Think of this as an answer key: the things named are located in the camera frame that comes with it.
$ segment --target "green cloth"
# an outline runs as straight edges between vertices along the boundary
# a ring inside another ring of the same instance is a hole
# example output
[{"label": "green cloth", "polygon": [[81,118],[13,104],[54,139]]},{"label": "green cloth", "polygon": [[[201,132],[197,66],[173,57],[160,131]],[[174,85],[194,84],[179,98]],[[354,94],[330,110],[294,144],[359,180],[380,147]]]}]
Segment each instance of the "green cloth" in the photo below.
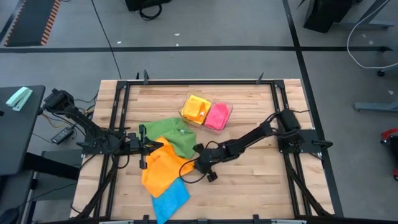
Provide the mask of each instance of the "green cloth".
[{"label": "green cloth", "polygon": [[176,155],[191,159],[195,151],[196,134],[188,128],[181,118],[168,118],[143,124],[147,129],[147,137],[155,141],[163,136],[174,147]]}]

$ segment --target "pink cloth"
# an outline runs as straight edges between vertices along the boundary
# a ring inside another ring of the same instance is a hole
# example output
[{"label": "pink cloth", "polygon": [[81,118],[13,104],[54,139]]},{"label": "pink cloth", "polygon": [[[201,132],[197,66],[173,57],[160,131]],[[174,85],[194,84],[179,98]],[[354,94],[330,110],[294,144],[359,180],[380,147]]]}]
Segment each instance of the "pink cloth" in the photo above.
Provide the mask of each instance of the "pink cloth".
[{"label": "pink cloth", "polygon": [[228,121],[229,108],[225,103],[216,103],[207,114],[205,126],[207,128],[222,130]]}]

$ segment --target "wooden table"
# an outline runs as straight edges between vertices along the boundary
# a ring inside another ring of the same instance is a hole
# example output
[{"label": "wooden table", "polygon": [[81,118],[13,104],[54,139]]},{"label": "wooden table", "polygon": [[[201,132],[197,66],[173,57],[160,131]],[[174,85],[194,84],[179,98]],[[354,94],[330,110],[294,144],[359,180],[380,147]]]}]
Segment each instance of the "wooden table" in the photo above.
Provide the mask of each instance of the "wooden table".
[{"label": "wooden table", "polygon": [[[284,81],[290,107],[298,111],[307,110],[300,80]],[[101,127],[109,126],[116,82],[101,82],[93,118]],[[178,117],[178,108],[188,90],[200,90],[210,97],[234,105],[227,128],[219,136],[192,127],[198,143],[239,138],[275,112],[271,88],[264,85],[138,85],[130,89],[125,127],[130,127],[128,131],[133,132],[137,131],[140,123]],[[309,113],[296,116],[302,129],[312,128]],[[325,210],[333,213],[321,161],[308,154],[300,157],[308,189]],[[102,161],[103,156],[96,156],[81,171],[73,202],[77,210],[81,210],[96,191]],[[120,166],[125,163],[126,157],[122,157]],[[265,138],[247,149],[239,159],[217,164],[213,169],[218,174],[214,182],[203,179],[197,184],[187,184],[191,198],[172,219],[251,219],[253,214],[259,214],[260,218],[293,218],[284,160],[277,148],[276,138]],[[141,220],[145,214],[155,219],[150,195],[141,184],[141,172],[139,156],[131,156],[128,166],[118,170],[112,219]],[[200,173],[195,170],[186,179],[194,180],[198,176]],[[298,187],[296,191],[303,214]],[[105,193],[102,215],[107,198],[108,194]]]}]

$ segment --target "floor mat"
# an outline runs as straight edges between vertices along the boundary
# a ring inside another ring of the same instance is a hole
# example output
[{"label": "floor mat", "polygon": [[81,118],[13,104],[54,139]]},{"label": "floor mat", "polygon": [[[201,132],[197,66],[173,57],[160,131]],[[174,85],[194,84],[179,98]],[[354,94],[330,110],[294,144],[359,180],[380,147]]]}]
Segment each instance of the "floor mat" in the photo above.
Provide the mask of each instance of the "floor mat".
[{"label": "floor mat", "polygon": [[24,0],[4,46],[45,45],[50,37],[61,0]]}]

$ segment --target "white cable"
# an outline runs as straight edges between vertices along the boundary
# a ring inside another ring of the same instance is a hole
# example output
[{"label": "white cable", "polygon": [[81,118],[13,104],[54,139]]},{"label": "white cable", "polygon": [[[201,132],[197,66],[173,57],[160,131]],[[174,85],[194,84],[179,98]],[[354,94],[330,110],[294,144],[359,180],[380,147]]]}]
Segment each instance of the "white cable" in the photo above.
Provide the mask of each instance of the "white cable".
[{"label": "white cable", "polygon": [[363,21],[365,21],[366,19],[368,19],[369,17],[371,17],[373,14],[375,14],[379,9],[381,9],[385,4],[387,4],[389,2],[389,0],[386,0],[383,4],[381,4],[381,6],[379,6],[374,12],[370,13],[368,16],[366,16],[363,20],[359,21],[353,28],[353,30],[351,30],[351,32],[349,33],[348,39],[347,39],[347,52],[349,53],[349,56],[351,56],[351,58],[353,58],[353,60],[362,68],[366,68],[366,69],[385,69],[385,68],[390,68],[393,66],[398,65],[398,63],[392,64],[392,65],[388,65],[388,66],[384,66],[384,67],[366,67],[361,65],[355,58],[354,56],[351,54],[351,52],[349,51],[349,40],[351,38],[351,35],[353,34],[355,28],[357,28],[357,26],[359,26]]}]

